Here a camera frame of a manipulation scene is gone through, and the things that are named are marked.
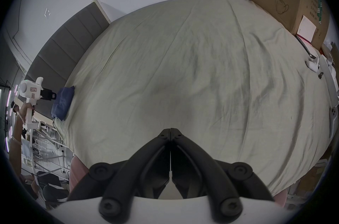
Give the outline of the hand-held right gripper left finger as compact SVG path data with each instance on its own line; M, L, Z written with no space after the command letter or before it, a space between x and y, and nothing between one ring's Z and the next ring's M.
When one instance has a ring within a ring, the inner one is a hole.
M70 193L67 201L99 198L98 211L105 220L127 220L135 194L146 197L145 177L165 154L165 181L155 187L163 190L169 180L171 130L161 133L141 147L128 160L93 164Z

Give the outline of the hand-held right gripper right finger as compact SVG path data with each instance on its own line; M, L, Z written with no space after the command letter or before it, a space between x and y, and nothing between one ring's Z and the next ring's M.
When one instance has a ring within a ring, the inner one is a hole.
M171 166L183 198L207 196L215 221L239 218L244 209L240 198L275 201L249 164L215 160L176 128L171 128Z

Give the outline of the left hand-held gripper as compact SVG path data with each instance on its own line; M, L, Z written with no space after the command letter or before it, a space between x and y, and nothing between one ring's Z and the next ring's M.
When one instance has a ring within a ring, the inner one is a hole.
M25 115L24 126L27 129L38 129L39 124L32 121L32 107L37 104L37 101L40 99L47 101L57 99L57 93L42 87L43 80L43 77L38 77L35 82L23 80L19 85L19 95L26 98L26 103L31 105L31 107L27 108Z

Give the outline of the person's left hand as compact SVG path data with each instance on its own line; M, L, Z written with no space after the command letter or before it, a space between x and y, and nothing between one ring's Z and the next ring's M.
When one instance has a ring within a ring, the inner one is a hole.
M32 106L31 103L23 103L23 105L21 106L21 108L18 112L18 116L21 119L21 121L23 122L23 124L26 124L27 111L29 111L30 115L33 116L34 106Z

